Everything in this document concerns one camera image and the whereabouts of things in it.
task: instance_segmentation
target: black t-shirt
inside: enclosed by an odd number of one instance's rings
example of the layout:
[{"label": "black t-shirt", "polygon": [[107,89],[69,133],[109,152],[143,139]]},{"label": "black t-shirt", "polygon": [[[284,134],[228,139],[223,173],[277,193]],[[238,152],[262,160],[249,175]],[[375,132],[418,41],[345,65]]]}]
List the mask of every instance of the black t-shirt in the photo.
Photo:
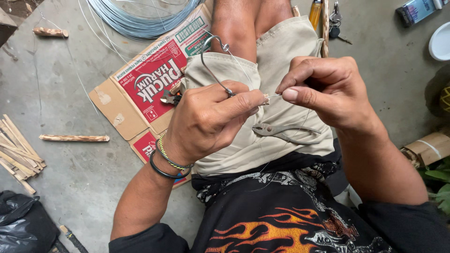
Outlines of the black t-shirt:
[{"label": "black t-shirt", "polygon": [[206,205],[193,247],[166,224],[109,243],[110,253],[450,252],[450,233],[430,203],[337,203],[324,176],[336,157],[290,153],[262,172],[193,176]]}]

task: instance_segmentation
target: wire hook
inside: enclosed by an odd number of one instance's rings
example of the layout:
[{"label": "wire hook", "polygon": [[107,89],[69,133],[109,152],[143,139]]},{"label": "wire hook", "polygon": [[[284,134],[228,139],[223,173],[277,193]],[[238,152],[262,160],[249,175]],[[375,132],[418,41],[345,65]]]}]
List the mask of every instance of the wire hook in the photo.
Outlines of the wire hook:
[{"label": "wire hook", "polygon": [[206,66],[206,64],[205,64],[205,61],[203,60],[203,53],[205,52],[205,49],[206,49],[206,47],[207,47],[207,44],[212,40],[212,39],[214,39],[214,38],[216,38],[218,41],[219,41],[219,43],[220,43],[220,47],[222,48],[222,51],[224,51],[224,52],[228,52],[228,50],[230,49],[230,46],[228,45],[228,44],[222,44],[222,40],[221,40],[221,38],[219,37],[219,36],[217,36],[217,35],[214,35],[214,36],[211,36],[211,37],[209,37],[209,38],[207,38],[206,40],[205,40],[205,43],[203,44],[203,47],[202,47],[202,53],[200,54],[200,58],[202,59],[202,63],[203,63],[203,66],[205,66],[205,68],[209,71],[209,73],[212,75],[212,77],[225,89],[225,91],[228,93],[228,97],[230,98],[230,97],[232,97],[232,96],[234,96],[234,95],[236,95],[236,94],[234,94],[230,89],[228,89],[227,87],[225,87],[220,81],[219,81],[219,79],[217,79],[217,77],[212,73],[212,71]]}]

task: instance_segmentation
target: pile of bamboo strips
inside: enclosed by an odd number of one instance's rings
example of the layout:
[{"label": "pile of bamboo strips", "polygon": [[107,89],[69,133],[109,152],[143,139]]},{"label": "pile of bamboo strips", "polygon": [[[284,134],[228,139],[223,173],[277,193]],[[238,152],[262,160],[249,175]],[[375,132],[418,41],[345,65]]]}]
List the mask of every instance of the pile of bamboo strips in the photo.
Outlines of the pile of bamboo strips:
[{"label": "pile of bamboo strips", "polygon": [[25,181],[37,176],[46,166],[44,160],[30,146],[11,119],[3,114],[0,121],[0,165],[2,165],[25,189],[36,191]]}]

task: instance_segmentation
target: person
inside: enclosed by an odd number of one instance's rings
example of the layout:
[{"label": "person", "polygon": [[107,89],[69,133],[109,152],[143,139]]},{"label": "person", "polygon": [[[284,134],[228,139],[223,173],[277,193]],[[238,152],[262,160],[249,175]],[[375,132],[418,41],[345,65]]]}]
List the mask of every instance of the person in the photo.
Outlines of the person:
[{"label": "person", "polygon": [[[206,210],[191,249],[166,224],[177,175],[160,152],[125,189],[114,215],[109,251],[124,252],[450,252],[450,235],[428,202],[426,187],[390,141],[371,107],[353,58],[317,58],[307,17],[293,17],[288,0],[217,0],[214,41],[205,62],[235,96],[228,97],[188,58],[183,97],[161,139],[167,158],[195,163],[192,185]],[[264,105],[263,92],[281,96]],[[256,123],[297,124],[298,145],[252,131]],[[345,175],[363,203],[337,203],[324,178]]]}]

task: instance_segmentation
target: beige shorts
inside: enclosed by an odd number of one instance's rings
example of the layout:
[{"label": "beige shorts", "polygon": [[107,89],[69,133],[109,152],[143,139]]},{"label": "beige shorts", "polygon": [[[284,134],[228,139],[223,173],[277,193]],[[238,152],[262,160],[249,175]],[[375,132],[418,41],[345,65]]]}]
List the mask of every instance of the beige shorts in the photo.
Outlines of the beige shorts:
[{"label": "beige shorts", "polygon": [[[296,56],[319,57],[323,39],[317,35],[307,16],[285,20],[256,41],[257,64],[229,54],[204,53],[205,64],[220,80],[234,80],[249,86],[250,90],[260,89],[263,93],[274,95],[276,87],[289,71],[289,64]],[[200,55],[187,59],[182,90],[217,83],[203,66]],[[327,155],[334,151],[333,135],[315,111],[284,101],[281,96],[270,99],[270,105],[260,106],[257,114],[248,118],[236,135],[233,143],[195,163],[193,173],[213,176],[225,173],[243,172],[280,158],[292,151],[305,154]],[[295,140],[320,141],[315,145],[298,145],[272,136],[260,136],[253,132],[252,126],[267,123],[273,126],[299,125],[320,130],[316,134],[306,130],[287,130],[283,133]]]}]

